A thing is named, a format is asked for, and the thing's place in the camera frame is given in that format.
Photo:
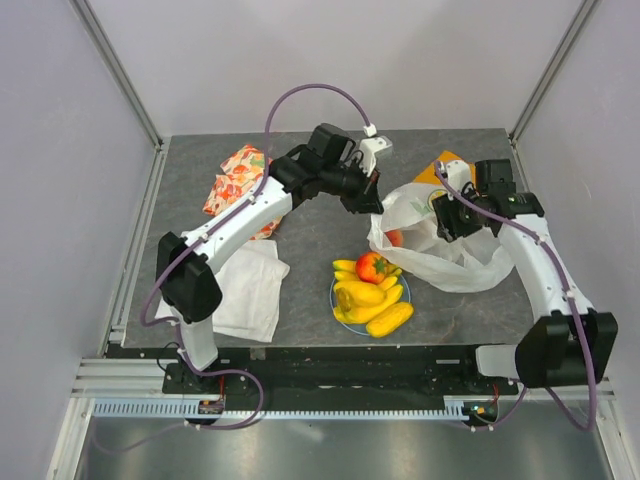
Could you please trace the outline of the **large yellow banana bunch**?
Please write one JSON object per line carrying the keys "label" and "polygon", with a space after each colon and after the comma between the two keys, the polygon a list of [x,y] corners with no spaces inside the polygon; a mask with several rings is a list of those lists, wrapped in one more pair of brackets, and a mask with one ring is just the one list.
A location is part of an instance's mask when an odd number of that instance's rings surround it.
{"label": "large yellow banana bunch", "polygon": [[333,314],[336,320],[343,324],[368,324],[389,308],[398,304],[403,294],[404,287],[402,285],[394,285],[390,289],[381,290],[380,294],[374,295],[374,300],[381,299],[375,305],[360,305],[356,301],[356,296],[343,285],[333,291],[333,296],[336,300]]}

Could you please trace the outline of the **white plastic bag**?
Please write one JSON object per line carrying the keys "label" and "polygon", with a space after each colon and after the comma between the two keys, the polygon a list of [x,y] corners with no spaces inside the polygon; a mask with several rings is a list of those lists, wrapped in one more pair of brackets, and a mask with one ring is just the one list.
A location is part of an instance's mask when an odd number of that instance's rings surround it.
{"label": "white plastic bag", "polygon": [[[382,201],[384,212],[370,217],[370,249],[430,285],[450,293],[494,288],[513,270],[514,262],[488,229],[452,243],[437,236],[432,201],[446,191],[439,185],[409,183]],[[385,232],[404,234],[402,248],[392,247]]]}

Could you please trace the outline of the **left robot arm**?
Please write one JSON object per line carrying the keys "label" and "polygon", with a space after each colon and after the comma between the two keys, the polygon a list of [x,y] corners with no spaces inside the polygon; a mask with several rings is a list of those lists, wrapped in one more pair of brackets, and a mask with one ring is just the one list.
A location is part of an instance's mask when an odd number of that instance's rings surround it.
{"label": "left robot arm", "polygon": [[374,131],[356,141],[323,123],[306,143],[271,161],[260,182],[222,214],[181,236],[169,232],[160,239],[156,285],[162,305],[177,319],[190,387],[208,393],[219,382],[211,320],[223,300],[215,275],[226,261],[261,227],[320,193],[338,197],[350,213],[382,213],[377,163],[391,152],[391,141]]}

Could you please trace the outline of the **small yellow banana bunch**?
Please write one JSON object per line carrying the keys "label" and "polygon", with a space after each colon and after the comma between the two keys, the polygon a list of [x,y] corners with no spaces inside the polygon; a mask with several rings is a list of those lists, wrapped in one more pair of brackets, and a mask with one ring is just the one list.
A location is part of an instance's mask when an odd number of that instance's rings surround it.
{"label": "small yellow banana bunch", "polygon": [[356,268],[355,260],[339,259],[332,262],[334,269],[334,278],[337,282],[341,281],[359,281],[374,284],[382,290],[388,290],[396,285],[402,270],[394,264],[388,264],[383,274],[374,274],[373,276],[362,276]]}

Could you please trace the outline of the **orange persimmon fruit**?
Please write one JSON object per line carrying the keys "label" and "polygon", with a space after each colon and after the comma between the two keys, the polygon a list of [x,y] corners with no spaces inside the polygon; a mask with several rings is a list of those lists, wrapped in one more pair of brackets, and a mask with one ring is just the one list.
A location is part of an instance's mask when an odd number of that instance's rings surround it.
{"label": "orange persimmon fruit", "polygon": [[358,278],[367,283],[380,284],[387,276],[388,262],[376,252],[361,255],[355,263],[355,273]]}

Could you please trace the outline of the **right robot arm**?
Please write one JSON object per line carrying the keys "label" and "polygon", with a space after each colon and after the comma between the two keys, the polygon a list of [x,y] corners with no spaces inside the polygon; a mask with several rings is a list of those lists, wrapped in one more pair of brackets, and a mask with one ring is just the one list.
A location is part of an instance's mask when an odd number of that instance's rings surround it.
{"label": "right robot arm", "polygon": [[515,345],[481,345],[458,368],[458,381],[477,394],[494,377],[528,388],[585,385],[604,377],[618,333],[610,312],[599,312],[567,272],[551,240],[545,212],[531,192],[520,192],[507,159],[436,161],[445,193],[432,202],[439,237],[448,242],[492,233],[514,263],[534,324]]}

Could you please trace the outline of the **peach fake fruit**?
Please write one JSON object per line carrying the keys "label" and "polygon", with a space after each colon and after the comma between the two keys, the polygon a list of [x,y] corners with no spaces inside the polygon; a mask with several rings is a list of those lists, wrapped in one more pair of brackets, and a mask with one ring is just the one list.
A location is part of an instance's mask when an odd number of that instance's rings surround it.
{"label": "peach fake fruit", "polygon": [[402,248],[405,243],[404,234],[401,230],[394,229],[385,232],[386,238],[392,247]]}

